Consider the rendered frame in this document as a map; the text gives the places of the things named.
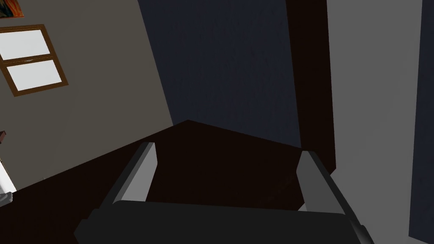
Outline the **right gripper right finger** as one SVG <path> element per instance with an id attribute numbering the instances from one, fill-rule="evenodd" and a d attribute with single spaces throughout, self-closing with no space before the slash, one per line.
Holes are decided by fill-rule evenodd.
<path id="1" fill-rule="evenodd" d="M 360 225 L 335 181 L 313 151 L 303 151 L 296 169 L 306 210 L 343 214 L 356 225 Z"/>

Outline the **orange picture on wall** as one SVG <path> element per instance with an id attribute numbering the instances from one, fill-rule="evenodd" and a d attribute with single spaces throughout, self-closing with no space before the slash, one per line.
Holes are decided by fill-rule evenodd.
<path id="1" fill-rule="evenodd" d="M 0 0 L 0 19 L 23 17 L 24 14 L 17 0 Z"/>

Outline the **dark blue door leaf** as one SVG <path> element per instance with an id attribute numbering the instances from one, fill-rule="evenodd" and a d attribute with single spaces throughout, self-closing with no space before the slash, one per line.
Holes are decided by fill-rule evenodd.
<path id="1" fill-rule="evenodd" d="M 285 0 L 138 0 L 173 124 L 300 147 Z"/>

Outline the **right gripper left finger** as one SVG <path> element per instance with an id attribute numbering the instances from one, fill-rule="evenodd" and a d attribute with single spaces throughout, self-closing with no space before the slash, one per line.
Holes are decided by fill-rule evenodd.
<path id="1" fill-rule="evenodd" d="M 142 143 L 115 180 L 102 205 L 118 201 L 146 201 L 157 164 L 155 143 Z"/>

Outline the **brown framed window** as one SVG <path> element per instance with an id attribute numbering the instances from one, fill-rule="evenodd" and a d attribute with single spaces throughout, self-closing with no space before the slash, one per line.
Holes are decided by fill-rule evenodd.
<path id="1" fill-rule="evenodd" d="M 0 28 L 0 70 L 14 97 L 68 85 L 44 24 Z"/>

